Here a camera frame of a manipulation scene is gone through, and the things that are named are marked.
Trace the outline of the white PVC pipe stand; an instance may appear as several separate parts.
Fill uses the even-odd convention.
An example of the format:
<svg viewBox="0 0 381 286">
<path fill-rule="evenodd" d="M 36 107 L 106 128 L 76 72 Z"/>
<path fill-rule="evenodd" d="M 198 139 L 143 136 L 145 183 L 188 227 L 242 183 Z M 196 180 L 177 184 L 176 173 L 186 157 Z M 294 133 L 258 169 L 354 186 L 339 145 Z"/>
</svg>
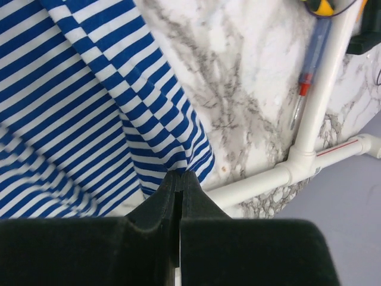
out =
<svg viewBox="0 0 381 286">
<path fill-rule="evenodd" d="M 225 209 L 273 189 L 296 184 L 316 175 L 321 169 L 352 156 L 368 154 L 376 159 L 380 158 L 380 138 L 369 134 L 357 135 L 343 144 L 319 153 L 314 150 L 361 4 L 361 1 L 355 1 L 347 11 L 333 19 L 320 70 L 311 94 L 307 97 L 288 159 L 273 169 L 208 191 L 207 195 L 220 208 Z"/>
</svg>

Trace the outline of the blue red handled screwdriver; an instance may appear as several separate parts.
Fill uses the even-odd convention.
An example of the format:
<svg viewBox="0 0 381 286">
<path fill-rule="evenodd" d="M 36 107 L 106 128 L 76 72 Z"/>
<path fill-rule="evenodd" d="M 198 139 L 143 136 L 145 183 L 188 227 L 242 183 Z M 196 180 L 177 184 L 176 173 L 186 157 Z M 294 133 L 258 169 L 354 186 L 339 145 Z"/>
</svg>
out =
<svg viewBox="0 0 381 286">
<path fill-rule="evenodd" d="M 314 26 L 309 46 L 305 53 L 302 70 L 299 75 L 299 99 L 296 104 L 290 129 L 293 130 L 301 114 L 301 108 L 308 90 L 313 84 L 314 76 L 326 46 L 327 38 L 332 26 L 331 18 L 318 18 Z"/>
</svg>

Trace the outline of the blue white striped garment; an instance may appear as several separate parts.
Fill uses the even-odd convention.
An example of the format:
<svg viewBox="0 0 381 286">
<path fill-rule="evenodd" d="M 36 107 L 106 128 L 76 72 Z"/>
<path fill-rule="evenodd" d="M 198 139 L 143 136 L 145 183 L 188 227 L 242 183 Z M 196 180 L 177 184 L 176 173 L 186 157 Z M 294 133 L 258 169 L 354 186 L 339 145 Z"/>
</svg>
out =
<svg viewBox="0 0 381 286">
<path fill-rule="evenodd" d="M 214 166 L 133 1 L 1 2 L 1 217 L 122 216 Z"/>
</svg>

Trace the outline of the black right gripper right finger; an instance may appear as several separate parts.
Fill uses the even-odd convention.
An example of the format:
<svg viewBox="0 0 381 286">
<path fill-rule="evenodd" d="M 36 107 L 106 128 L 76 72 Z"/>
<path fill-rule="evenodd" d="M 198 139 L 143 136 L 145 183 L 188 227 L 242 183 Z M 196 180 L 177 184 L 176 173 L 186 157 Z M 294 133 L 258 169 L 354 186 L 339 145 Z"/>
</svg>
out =
<svg viewBox="0 0 381 286">
<path fill-rule="evenodd" d="M 299 219 L 233 219 L 182 175 L 183 285 L 339 285 L 326 240 Z"/>
</svg>

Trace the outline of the yellow black pliers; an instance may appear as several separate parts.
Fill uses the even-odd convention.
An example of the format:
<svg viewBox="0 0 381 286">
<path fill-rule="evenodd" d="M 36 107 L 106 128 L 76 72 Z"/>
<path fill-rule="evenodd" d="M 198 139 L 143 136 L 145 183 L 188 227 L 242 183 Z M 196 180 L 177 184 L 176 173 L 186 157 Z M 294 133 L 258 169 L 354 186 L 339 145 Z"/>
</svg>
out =
<svg viewBox="0 0 381 286">
<path fill-rule="evenodd" d="M 318 20 L 327 20 L 332 21 L 334 17 L 337 17 L 343 13 L 346 12 L 346 10 L 350 9 L 356 1 L 352 1 L 350 4 L 348 4 L 345 8 L 338 11 L 335 8 L 334 1 L 327 1 L 327 0 L 302 0 L 301 1 L 305 9 L 309 14 L 314 16 Z M 371 13 L 366 10 L 368 8 L 367 6 L 368 1 L 361 1 L 360 9 L 358 10 L 358 15 L 356 18 L 356 23 L 359 21 L 359 19 L 362 19 L 362 21 L 369 21 L 371 18 Z"/>
</svg>

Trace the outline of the black T-shaped tool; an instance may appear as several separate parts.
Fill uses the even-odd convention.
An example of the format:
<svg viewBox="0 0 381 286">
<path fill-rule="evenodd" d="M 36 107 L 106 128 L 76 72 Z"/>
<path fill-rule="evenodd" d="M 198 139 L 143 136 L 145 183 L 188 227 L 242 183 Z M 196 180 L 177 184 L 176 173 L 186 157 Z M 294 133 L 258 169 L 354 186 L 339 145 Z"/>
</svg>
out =
<svg viewBox="0 0 381 286">
<path fill-rule="evenodd" d="M 380 44 L 380 0 L 369 0 L 364 6 L 360 33 L 353 36 L 347 54 L 362 55 Z"/>
</svg>

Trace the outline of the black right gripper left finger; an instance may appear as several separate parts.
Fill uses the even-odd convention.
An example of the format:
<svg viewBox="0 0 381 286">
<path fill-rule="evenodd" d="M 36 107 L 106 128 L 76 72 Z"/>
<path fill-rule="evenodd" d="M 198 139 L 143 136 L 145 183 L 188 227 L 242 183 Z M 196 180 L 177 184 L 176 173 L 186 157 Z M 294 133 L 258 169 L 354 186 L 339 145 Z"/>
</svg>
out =
<svg viewBox="0 0 381 286">
<path fill-rule="evenodd" d="M 1 220 L 1 284 L 173 285 L 179 181 L 125 216 Z"/>
</svg>

